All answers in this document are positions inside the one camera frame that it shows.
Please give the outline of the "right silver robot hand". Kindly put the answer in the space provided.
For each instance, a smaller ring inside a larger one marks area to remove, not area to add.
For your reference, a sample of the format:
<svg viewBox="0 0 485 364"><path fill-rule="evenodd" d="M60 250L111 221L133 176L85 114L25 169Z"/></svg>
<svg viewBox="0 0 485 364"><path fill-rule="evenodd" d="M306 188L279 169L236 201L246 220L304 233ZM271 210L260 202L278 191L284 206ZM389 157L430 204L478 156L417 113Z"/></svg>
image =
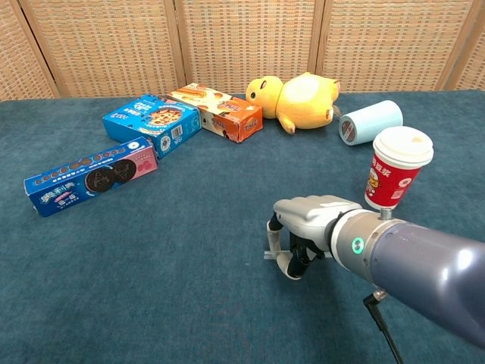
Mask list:
<svg viewBox="0 0 485 364"><path fill-rule="evenodd" d="M333 195L297 196L274 203L267 222L269 250L280 270L299 280L316 259L333 256L331 234L338 219L361 205Z"/></svg>

